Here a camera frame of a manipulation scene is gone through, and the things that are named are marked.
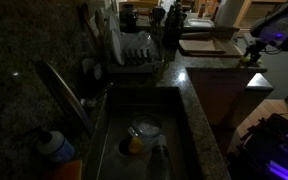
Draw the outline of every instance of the drain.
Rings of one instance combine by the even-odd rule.
[[[128,146],[131,143],[132,138],[125,138],[123,139],[119,146],[118,146],[118,150],[125,156],[131,155],[130,151],[128,150]]]

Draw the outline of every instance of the dish soap bottle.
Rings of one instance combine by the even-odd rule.
[[[197,14],[198,18],[202,18],[203,17],[205,9],[206,9],[206,2],[204,1],[204,2],[202,2],[200,10],[198,11],[198,14]]]
[[[37,132],[39,141],[37,151],[54,163],[64,163],[72,159],[74,147],[59,131],[43,131],[39,126],[29,133]]]
[[[160,135],[158,144],[152,148],[151,156],[151,180],[173,180],[174,170],[167,150],[166,137]]]

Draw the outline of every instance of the stainless steel sink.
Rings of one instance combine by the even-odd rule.
[[[105,96],[84,179],[153,179],[151,149],[156,138],[144,138],[136,155],[121,151],[121,142],[134,118],[147,115],[158,121],[167,140],[174,179],[202,179],[197,155],[178,88],[111,88]]]
[[[184,23],[185,27],[200,27],[200,28],[213,28],[214,23],[211,20],[205,19],[187,19]]]

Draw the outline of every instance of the sink faucet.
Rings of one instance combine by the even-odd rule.
[[[112,83],[112,82],[107,84],[104,88],[102,88],[102,90],[100,92],[98,92],[92,98],[89,98],[89,99],[81,98],[80,103],[82,104],[83,107],[94,108],[96,106],[96,99],[99,97],[102,97],[105,93],[107,93],[107,91],[110,88],[112,88],[113,85],[114,85],[114,83]]]

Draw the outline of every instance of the bottle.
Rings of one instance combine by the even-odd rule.
[[[216,0],[208,0],[206,4],[205,17],[211,17],[215,10]]]
[[[59,131],[43,131],[36,129],[39,135],[37,151],[54,163],[64,163],[72,159],[74,147]]]
[[[205,12],[205,7],[206,7],[206,3],[205,1],[201,4],[200,10],[198,11],[198,15],[197,17],[201,18],[203,17],[203,14]]]
[[[164,135],[159,137],[159,142],[152,148],[151,180],[174,180],[175,174],[170,161]]]
[[[218,11],[218,9],[220,7],[220,4],[221,4],[221,0],[217,0],[216,5],[215,5],[216,8],[215,8],[215,11],[214,11],[214,13],[212,15],[212,18],[211,18],[211,21],[213,21],[213,22],[214,22],[214,19],[216,17],[216,13],[217,13],[217,11]]]

